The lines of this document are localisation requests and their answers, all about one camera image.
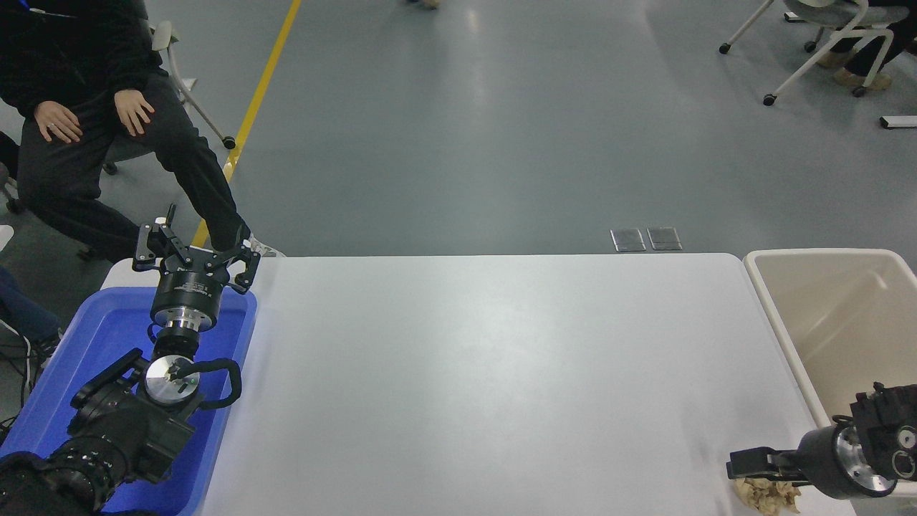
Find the person's left hand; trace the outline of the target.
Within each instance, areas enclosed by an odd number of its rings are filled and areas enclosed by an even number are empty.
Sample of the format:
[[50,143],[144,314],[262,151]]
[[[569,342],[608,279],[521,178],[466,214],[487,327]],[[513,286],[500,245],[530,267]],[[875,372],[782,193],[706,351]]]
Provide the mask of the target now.
[[123,89],[115,92],[112,98],[115,103],[118,120],[132,137],[144,136],[150,116],[155,112],[146,97],[137,89]]

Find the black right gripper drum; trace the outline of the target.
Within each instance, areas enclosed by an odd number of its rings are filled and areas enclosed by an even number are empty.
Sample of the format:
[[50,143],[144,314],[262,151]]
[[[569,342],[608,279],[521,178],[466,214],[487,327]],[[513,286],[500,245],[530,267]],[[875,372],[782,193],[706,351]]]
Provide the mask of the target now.
[[837,453],[837,441],[846,429],[846,426],[832,426],[807,432],[796,451],[796,466],[806,480],[816,490],[837,500],[858,496],[858,489]]

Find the person's right hand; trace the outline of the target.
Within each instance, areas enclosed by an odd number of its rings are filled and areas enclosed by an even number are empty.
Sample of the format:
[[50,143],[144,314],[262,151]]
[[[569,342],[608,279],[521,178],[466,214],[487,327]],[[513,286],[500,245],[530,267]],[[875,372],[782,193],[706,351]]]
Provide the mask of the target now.
[[46,143],[58,140],[60,143],[71,144],[82,140],[78,117],[59,102],[40,102],[34,108],[33,115]]

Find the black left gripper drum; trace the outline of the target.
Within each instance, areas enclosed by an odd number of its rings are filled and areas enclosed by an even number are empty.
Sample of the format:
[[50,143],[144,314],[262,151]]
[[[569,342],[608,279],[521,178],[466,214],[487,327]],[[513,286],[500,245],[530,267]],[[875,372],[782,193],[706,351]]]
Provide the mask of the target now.
[[150,309],[150,319],[166,320],[167,311],[181,307],[195,310],[210,320],[217,318],[222,293],[229,283],[226,268],[208,273],[186,270],[180,267],[179,262],[163,260],[158,265],[158,273],[160,280]]

